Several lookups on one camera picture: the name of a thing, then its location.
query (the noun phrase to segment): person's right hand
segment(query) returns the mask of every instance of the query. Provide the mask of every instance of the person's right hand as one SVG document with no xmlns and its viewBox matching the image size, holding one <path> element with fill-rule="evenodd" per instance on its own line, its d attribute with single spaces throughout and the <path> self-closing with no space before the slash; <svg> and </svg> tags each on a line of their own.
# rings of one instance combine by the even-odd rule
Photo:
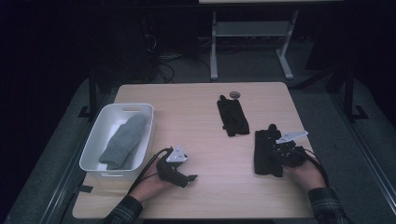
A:
<svg viewBox="0 0 396 224">
<path fill-rule="evenodd" d="M 308 192 L 311 189 L 326 188 L 325 181 L 318 168 L 311 162 L 306 161 L 302 166 L 294 168 L 283 167 L 285 174 L 303 187 Z"/>
</svg>

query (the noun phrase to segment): black glove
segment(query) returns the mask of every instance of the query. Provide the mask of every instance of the black glove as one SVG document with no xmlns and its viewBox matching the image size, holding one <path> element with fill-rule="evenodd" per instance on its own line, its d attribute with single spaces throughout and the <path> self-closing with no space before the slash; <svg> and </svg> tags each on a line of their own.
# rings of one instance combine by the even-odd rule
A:
<svg viewBox="0 0 396 224">
<path fill-rule="evenodd" d="M 257 175 L 282 177 L 283 168 L 273 153 L 276 140 L 282 136 L 275 124 L 268 130 L 256 131 L 254 147 L 254 172 Z"/>
<path fill-rule="evenodd" d="M 238 100 L 227 100 L 225 96 L 221 95 L 218 100 L 218 108 L 224 124 L 222 128 L 227 131 L 228 136 L 235 136 L 237 133 L 250 133 L 248 121 Z"/>
</svg>

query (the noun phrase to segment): wooden table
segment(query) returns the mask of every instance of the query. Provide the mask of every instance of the wooden table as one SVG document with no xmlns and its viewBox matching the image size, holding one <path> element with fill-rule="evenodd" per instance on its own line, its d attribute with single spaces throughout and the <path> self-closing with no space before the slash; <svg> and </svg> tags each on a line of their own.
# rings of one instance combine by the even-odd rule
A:
<svg viewBox="0 0 396 224">
<path fill-rule="evenodd" d="M 229 137 L 222 130 L 216 101 L 239 91 L 250 134 Z M 181 144 L 188 160 L 184 175 L 198 175 L 186 188 L 173 188 L 147 201 L 142 218 L 282 218 L 312 217 L 307 196 L 289 178 L 255 175 L 254 132 L 271 123 L 281 132 L 299 132 L 300 121 L 285 84 L 206 83 L 148 84 L 120 87 L 115 103 L 149 103 L 156 119 L 151 155 Z M 312 149 L 308 138 L 298 146 Z M 91 193 L 78 195 L 73 215 L 105 217 L 133 181 L 95 179 L 87 174 Z"/>
</svg>

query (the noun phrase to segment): gray carpet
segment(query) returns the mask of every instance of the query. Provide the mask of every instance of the gray carpet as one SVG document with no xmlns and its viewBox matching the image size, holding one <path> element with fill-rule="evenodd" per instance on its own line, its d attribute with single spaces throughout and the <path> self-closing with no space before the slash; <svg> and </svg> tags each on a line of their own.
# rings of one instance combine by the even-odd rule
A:
<svg viewBox="0 0 396 224">
<path fill-rule="evenodd" d="M 258 49 L 219 54 L 218 82 L 282 81 L 292 86 L 317 72 L 304 70 L 312 44 L 292 42 L 287 58 L 295 78 L 286 80 L 272 50 L 277 44 L 276 41 L 269 42 Z M 168 63 L 176 72 L 175 83 L 209 82 L 208 53 L 202 54 L 200 59 L 201 61 L 184 58 Z M 167 76 L 171 75 L 167 67 L 162 66 L 162 69 Z M 303 125 L 309 131 L 311 145 L 321 158 L 332 187 L 338 190 L 348 216 L 355 223 L 396 223 L 395 214 L 362 156 L 360 143 L 350 131 L 351 124 L 346 121 L 337 104 L 342 93 L 327 93 L 324 90 L 327 80 L 325 77 L 303 91 L 290 91 Z M 153 83 L 163 83 L 163 80 L 158 76 Z M 375 105 L 370 92 L 359 82 L 355 86 L 355 105 L 361 105 L 370 119 L 357 120 L 353 127 L 360 131 L 389 181 L 396 186 L 393 168 L 393 158 L 396 158 L 396 132 Z M 116 93 L 117 89 L 109 95 L 98 93 L 102 99 L 101 106 L 112 103 Z M 97 222 L 76 219 L 71 214 L 76 199 L 75 187 L 85 175 L 79 169 L 78 163 L 71 159 L 82 150 L 92 126 L 88 119 L 78 118 L 78 113 L 88 104 L 88 81 L 85 81 L 76 92 L 43 156 L 15 202 L 10 212 L 10 223 Z M 67 167 L 71 172 L 63 176 Z M 62 182 L 62 177 L 67 177 L 68 181 Z M 47 210 L 48 205 L 58 199 L 59 206 L 54 210 Z M 278 219 L 275 223 L 300 224 L 316 221 L 312 218 Z"/>
</svg>

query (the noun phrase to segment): person's left hand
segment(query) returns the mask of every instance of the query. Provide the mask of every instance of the person's left hand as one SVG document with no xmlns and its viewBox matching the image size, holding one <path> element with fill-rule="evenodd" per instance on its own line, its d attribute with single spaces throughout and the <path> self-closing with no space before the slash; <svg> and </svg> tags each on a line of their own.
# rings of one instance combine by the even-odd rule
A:
<svg viewBox="0 0 396 224">
<path fill-rule="evenodd" d="M 163 181 L 158 177 L 157 171 L 157 162 L 160 158 L 151 164 L 151 166 L 146 171 L 146 174 L 142 178 L 142 182 L 140 182 L 132 191 L 129 193 L 130 196 L 137 199 L 139 202 L 143 202 L 147 199 L 150 199 L 165 189 L 172 188 L 174 184 Z"/>
</svg>

